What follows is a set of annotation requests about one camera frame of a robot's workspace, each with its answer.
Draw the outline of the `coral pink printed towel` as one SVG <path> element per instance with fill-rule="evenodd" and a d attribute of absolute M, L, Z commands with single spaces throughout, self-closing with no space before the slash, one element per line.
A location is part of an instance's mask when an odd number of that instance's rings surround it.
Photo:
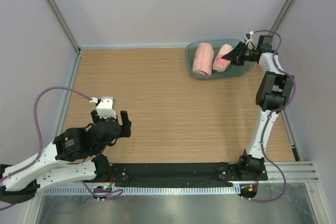
<path fill-rule="evenodd" d="M 213 70 L 214 71 L 217 71 L 217 72 L 224 72 L 226 70 L 226 68 L 230 65 L 231 61 L 230 60 L 226 60 L 224 59 L 223 57 L 225 55 L 227 55 L 228 53 L 230 53 L 234 48 L 231 46 L 231 45 L 228 45 L 228 44 L 224 44 L 215 60 L 214 60 L 214 63 L 213 63 Z"/>

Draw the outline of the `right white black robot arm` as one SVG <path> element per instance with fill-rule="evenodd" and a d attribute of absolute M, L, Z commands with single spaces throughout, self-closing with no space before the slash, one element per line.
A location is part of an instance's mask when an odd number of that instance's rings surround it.
<path fill-rule="evenodd" d="M 258 63 L 264 77 L 256 94 L 255 103 L 259 107 L 259 115 L 253 136 L 239 157 L 236 173 L 243 180 L 259 178 L 265 171 L 266 147 L 272 127 L 279 116 L 292 101 L 296 91 L 293 75 L 285 72 L 279 62 L 277 49 L 272 48 L 273 36 L 261 35 L 258 44 L 253 43 L 251 31 L 246 34 L 233 51 L 222 56 L 236 66 L 243 66 L 245 62 Z"/>

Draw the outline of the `light pink towel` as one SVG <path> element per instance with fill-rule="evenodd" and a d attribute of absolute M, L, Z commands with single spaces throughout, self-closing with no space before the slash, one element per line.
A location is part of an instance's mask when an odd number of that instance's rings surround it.
<path fill-rule="evenodd" d="M 204 76 L 211 75 L 213 58 L 214 51 L 212 45 L 205 42 L 200 43 L 193 61 L 193 72 Z"/>

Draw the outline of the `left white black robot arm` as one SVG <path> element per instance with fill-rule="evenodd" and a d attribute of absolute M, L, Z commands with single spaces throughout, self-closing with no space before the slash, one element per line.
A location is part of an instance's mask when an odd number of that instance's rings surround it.
<path fill-rule="evenodd" d="M 16 205 L 56 185 L 108 181 L 112 171 L 102 152 L 118 139 L 130 137 L 132 122 L 127 111 L 101 119 L 93 110 L 91 116 L 92 123 L 65 130 L 41 153 L 17 165 L 2 164 L 1 201 Z"/>

